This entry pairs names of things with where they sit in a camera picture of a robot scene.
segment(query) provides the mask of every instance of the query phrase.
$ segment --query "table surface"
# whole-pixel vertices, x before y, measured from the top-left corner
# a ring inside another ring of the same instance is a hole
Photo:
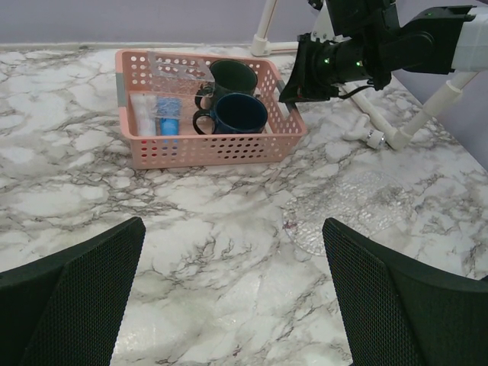
[[[394,177],[412,202],[408,220],[372,239],[487,274],[488,175],[440,125],[401,152],[375,151],[341,139],[360,115],[351,101],[301,104],[309,133],[281,163],[136,172],[118,126],[114,54],[0,53],[0,271],[132,216],[146,224],[112,365],[349,364],[326,258],[291,242],[282,207],[365,169]],[[294,58],[271,59],[286,78]],[[367,93],[395,125],[419,110],[396,80]]]

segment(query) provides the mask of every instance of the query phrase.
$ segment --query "basket rim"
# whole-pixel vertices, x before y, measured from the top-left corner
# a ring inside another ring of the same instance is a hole
[[[138,49],[122,49],[118,50],[115,53],[115,72],[116,73],[124,73],[124,54],[125,53],[138,53],[138,54],[147,54],[148,50],[138,50]],[[248,57],[248,56],[228,56],[228,55],[217,55],[217,54],[207,54],[207,53],[183,53],[183,52],[174,52],[174,51],[168,51],[168,52],[156,52],[159,55],[173,55],[173,56],[221,56],[223,58],[227,59],[237,59],[237,60],[243,60],[243,61],[256,61],[258,60],[261,63],[266,63],[271,71],[277,76],[278,80],[283,81],[281,74],[276,67],[276,65],[269,59],[264,59],[264,58],[256,58],[256,57]],[[167,140],[167,136],[135,136],[130,132],[129,129],[129,119],[127,116],[127,106],[120,106],[119,108],[119,119],[120,119],[120,129],[124,137],[126,137],[129,140],[136,140],[136,141],[142,141],[142,140]],[[209,137],[211,138],[216,138],[216,139],[223,139],[223,138],[233,138],[235,136],[239,137],[244,137],[244,138],[254,138],[257,135],[259,136],[264,136],[264,137],[277,137],[277,138],[301,138],[305,136],[308,132],[307,126],[305,122],[303,121],[303,118],[300,115],[300,112],[298,111],[297,107],[294,106],[292,111],[290,111],[290,116],[292,116],[296,122],[300,125],[301,132],[300,133],[270,133],[266,135],[262,134],[257,134],[257,133],[247,133],[247,134],[236,134],[236,135],[177,135],[172,137],[172,140],[185,140],[185,139],[191,139],[191,140],[202,140],[202,139],[208,139]]]

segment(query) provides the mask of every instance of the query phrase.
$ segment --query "wall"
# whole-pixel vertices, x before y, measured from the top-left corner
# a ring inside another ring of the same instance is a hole
[[[426,8],[443,5],[480,5],[474,0],[397,1],[400,24]],[[426,101],[450,75],[413,74],[398,71],[395,76],[421,101]],[[439,120],[480,163],[488,169],[488,72],[479,74],[465,89],[463,98],[444,112]]]
[[[0,43],[248,43],[264,0],[0,0]],[[315,20],[307,0],[280,0],[272,40]]]

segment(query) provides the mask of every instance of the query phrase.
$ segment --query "basket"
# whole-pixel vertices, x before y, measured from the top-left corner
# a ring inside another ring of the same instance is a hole
[[[266,59],[157,53],[171,63],[186,63],[199,57],[210,65],[222,58],[248,64],[258,76],[260,100],[268,110],[265,133],[238,135],[198,135],[191,116],[197,110],[194,94],[174,95],[181,100],[178,136],[137,136],[137,125],[130,103],[130,93],[154,92],[147,51],[121,50],[116,55],[117,100],[120,129],[130,141],[135,169],[163,169],[198,165],[226,165],[280,162],[297,145],[307,129],[294,104],[278,102],[284,87],[276,66]]]

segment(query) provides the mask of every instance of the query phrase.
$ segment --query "blue item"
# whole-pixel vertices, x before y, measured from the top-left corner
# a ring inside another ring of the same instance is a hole
[[[181,101],[178,98],[158,97],[157,107],[161,135],[178,135]]]
[[[179,134],[179,121],[175,118],[159,119],[161,134],[163,136],[175,136]]]

